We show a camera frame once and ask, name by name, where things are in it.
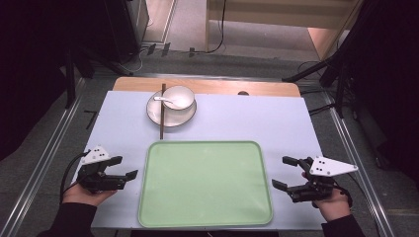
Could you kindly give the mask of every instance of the human hand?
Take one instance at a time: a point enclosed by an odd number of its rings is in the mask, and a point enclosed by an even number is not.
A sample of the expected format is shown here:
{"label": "human hand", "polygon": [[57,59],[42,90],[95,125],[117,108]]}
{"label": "human hand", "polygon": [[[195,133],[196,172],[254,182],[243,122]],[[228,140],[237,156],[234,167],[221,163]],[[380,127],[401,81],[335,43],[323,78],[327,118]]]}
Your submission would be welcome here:
{"label": "human hand", "polygon": [[338,189],[333,189],[332,195],[329,198],[315,200],[314,203],[320,209],[321,215],[323,215],[327,222],[351,214],[348,197]]}
{"label": "human hand", "polygon": [[78,202],[98,206],[116,192],[117,191],[103,191],[101,193],[92,194],[90,191],[83,189],[81,185],[77,184],[64,193],[62,203]]}

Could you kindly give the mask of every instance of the chopsticks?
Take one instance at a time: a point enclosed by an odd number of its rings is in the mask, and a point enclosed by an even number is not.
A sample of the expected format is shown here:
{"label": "chopsticks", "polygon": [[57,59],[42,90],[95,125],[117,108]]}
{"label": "chopsticks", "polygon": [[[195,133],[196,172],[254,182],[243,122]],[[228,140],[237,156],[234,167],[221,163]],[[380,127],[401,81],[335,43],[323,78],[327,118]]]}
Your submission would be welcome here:
{"label": "chopsticks", "polygon": [[[161,96],[166,91],[166,84],[161,84]],[[163,130],[164,130],[164,102],[160,102],[160,140],[163,140]]]}

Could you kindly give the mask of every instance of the sleeve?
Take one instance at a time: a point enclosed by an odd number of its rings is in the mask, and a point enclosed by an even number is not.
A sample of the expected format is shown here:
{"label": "sleeve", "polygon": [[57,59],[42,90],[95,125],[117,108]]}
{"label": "sleeve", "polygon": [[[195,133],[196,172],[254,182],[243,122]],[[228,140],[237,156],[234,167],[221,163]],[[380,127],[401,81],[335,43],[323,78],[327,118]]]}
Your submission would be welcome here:
{"label": "sleeve", "polygon": [[360,225],[352,214],[321,224],[321,227],[325,237],[365,237]]}
{"label": "sleeve", "polygon": [[83,203],[64,203],[49,230],[38,237],[92,237],[90,225],[95,217],[97,207]]}

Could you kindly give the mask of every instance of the white saucer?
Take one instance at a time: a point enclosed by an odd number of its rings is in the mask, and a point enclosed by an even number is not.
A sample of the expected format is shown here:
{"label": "white saucer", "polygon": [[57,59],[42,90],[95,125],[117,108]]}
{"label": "white saucer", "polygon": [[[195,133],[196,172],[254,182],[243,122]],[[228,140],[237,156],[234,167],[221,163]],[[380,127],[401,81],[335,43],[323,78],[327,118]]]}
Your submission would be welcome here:
{"label": "white saucer", "polygon": [[[148,117],[155,123],[160,125],[161,102],[154,101],[154,97],[161,96],[161,91],[156,92],[147,103]],[[184,110],[176,111],[169,108],[164,110],[164,126],[177,126],[191,119],[197,111],[197,101]]]}

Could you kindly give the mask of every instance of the green tray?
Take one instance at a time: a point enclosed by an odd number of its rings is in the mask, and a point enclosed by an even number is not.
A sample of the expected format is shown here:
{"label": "green tray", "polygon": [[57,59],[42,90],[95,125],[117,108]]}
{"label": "green tray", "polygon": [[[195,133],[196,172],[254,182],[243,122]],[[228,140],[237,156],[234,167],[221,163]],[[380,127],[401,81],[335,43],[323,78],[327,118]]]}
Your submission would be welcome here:
{"label": "green tray", "polygon": [[144,227],[266,224],[273,215],[253,141],[158,141],[147,154],[138,219]]}

